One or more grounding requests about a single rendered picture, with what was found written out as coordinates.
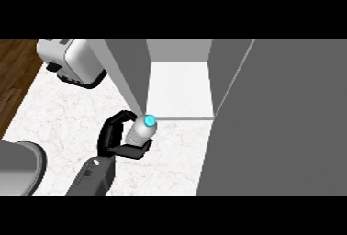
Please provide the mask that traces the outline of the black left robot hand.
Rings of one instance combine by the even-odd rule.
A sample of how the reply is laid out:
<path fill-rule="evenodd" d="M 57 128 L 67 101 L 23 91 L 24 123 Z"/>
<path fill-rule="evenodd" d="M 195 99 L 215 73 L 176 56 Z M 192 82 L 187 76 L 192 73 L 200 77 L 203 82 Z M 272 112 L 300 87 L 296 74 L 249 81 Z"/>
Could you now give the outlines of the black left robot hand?
<path fill-rule="evenodd" d="M 138 160 L 150 151 L 153 138 L 141 147 L 127 144 L 123 140 L 125 123 L 129 120 L 135 123 L 138 117 L 132 111 L 123 110 L 105 121 L 98 139 L 98 155 L 101 157 L 117 155 Z"/>

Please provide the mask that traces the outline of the clear water bottle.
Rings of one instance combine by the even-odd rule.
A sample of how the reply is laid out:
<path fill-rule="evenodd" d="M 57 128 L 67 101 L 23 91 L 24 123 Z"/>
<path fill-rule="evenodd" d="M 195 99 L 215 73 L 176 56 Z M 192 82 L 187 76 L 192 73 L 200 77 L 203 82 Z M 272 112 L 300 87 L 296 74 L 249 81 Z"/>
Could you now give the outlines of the clear water bottle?
<path fill-rule="evenodd" d="M 139 116 L 126 135 L 126 143 L 141 147 L 157 133 L 157 117 Z"/>

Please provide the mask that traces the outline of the grey open cabinet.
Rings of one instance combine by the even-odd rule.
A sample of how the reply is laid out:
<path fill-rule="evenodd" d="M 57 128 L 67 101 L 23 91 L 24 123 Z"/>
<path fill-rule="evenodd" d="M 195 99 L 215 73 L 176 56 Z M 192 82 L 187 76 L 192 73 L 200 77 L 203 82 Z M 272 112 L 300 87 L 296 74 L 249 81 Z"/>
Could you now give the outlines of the grey open cabinet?
<path fill-rule="evenodd" d="M 92 39 L 130 110 L 161 120 L 212 120 L 223 107 L 251 39 Z"/>

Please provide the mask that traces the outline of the dark grey cabinet door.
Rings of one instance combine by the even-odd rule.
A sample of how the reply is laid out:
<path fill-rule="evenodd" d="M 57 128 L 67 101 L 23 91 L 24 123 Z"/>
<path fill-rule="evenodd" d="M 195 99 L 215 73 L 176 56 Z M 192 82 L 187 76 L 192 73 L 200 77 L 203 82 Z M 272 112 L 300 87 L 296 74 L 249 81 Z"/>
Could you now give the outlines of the dark grey cabinet door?
<path fill-rule="evenodd" d="M 203 195 L 347 195 L 347 40 L 260 40 L 215 119 Z"/>

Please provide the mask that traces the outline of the grey round pot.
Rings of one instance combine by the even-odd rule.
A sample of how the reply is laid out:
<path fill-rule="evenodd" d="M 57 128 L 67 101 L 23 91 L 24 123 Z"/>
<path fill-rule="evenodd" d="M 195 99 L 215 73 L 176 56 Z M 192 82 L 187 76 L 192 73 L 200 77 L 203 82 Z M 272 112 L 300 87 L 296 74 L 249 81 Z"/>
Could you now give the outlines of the grey round pot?
<path fill-rule="evenodd" d="M 46 172 L 43 147 L 31 141 L 0 140 L 0 196 L 31 196 Z"/>

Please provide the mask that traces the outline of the white toaster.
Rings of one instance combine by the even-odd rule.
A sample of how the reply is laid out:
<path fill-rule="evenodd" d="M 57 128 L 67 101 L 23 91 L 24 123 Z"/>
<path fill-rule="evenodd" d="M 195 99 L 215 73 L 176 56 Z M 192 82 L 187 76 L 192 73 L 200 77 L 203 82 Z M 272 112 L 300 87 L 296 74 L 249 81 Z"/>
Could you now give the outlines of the white toaster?
<path fill-rule="evenodd" d="M 86 89 L 101 84 L 108 72 L 85 39 L 40 39 L 37 53 L 64 83 Z"/>

